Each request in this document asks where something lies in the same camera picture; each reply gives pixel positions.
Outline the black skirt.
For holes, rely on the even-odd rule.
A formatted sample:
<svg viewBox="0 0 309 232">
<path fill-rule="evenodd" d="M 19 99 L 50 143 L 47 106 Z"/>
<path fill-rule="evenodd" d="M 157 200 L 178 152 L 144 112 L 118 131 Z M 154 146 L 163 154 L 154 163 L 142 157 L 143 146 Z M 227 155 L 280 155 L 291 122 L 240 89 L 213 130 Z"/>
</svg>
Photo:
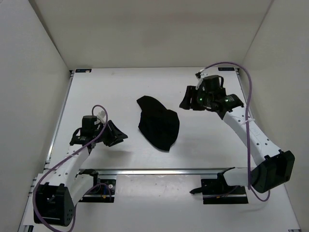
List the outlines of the black skirt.
<svg viewBox="0 0 309 232">
<path fill-rule="evenodd" d="M 178 114 L 151 96 L 140 97 L 137 104 L 141 109 L 140 132 L 156 149 L 169 152 L 179 134 Z"/>
</svg>

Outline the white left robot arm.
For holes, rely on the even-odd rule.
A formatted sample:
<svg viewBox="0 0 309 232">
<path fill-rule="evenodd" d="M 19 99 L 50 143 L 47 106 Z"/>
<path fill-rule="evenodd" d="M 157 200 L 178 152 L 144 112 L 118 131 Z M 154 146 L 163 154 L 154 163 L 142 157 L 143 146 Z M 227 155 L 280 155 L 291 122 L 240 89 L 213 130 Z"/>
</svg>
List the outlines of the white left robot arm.
<svg viewBox="0 0 309 232">
<path fill-rule="evenodd" d="M 101 116 L 84 116 L 82 126 L 72 135 L 68 155 L 47 171 L 33 191 L 35 223 L 54 229 L 67 227 L 75 217 L 79 200 L 88 192 L 100 189 L 101 180 L 94 169 L 81 170 L 96 144 L 111 147 L 128 138 L 114 123 Z"/>
</svg>

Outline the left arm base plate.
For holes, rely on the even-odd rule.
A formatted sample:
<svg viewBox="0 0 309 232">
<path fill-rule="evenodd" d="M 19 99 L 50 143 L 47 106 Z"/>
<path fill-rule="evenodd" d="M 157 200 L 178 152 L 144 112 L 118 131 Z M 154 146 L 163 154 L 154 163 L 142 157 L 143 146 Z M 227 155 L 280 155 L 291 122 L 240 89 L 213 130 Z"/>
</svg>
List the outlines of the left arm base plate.
<svg viewBox="0 0 309 232">
<path fill-rule="evenodd" d="M 91 177 L 92 190 L 89 190 L 80 200 L 81 203 L 114 203 L 116 191 L 116 175 L 105 175 L 94 169 L 84 169 L 78 175 Z"/>
</svg>

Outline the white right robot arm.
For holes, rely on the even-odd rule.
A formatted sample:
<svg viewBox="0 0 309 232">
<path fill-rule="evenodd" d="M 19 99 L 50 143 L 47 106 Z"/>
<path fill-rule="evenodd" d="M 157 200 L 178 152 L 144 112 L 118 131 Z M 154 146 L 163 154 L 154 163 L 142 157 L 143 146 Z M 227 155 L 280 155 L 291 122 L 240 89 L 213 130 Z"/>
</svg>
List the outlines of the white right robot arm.
<svg viewBox="0 0 309 232">
<path fill-rule="evenodd" d="M 219 192 L 226 194 L 234 186 L 248 186 L 265 193 L 290 180 L 295 156 L 271 142 L 249 117 L 248 107 L 237 95 L 226 93 L 223 77 L 206 76 L 200 78 L 197 86 L 187 86 L 180 108 L 215 112 L 246 145 L 256 165 L 220 173 L 216 182 Z"/>
</svg>

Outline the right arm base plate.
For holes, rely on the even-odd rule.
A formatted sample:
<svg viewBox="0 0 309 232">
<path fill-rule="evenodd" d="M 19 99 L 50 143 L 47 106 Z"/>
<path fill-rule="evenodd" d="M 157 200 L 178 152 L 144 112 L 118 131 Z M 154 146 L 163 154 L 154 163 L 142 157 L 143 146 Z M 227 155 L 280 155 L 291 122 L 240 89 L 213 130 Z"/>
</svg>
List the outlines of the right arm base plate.
<svg viewBox="0 0 309 232">
<path fill-rule="evenodd" d="M 202 194 L 203 204 L 248 204 L 246 189 L 243 186 L 228 186 L 222 174 L 216 178 L 201 177 L 201 186 L 189 191 Z"/>
</svg>

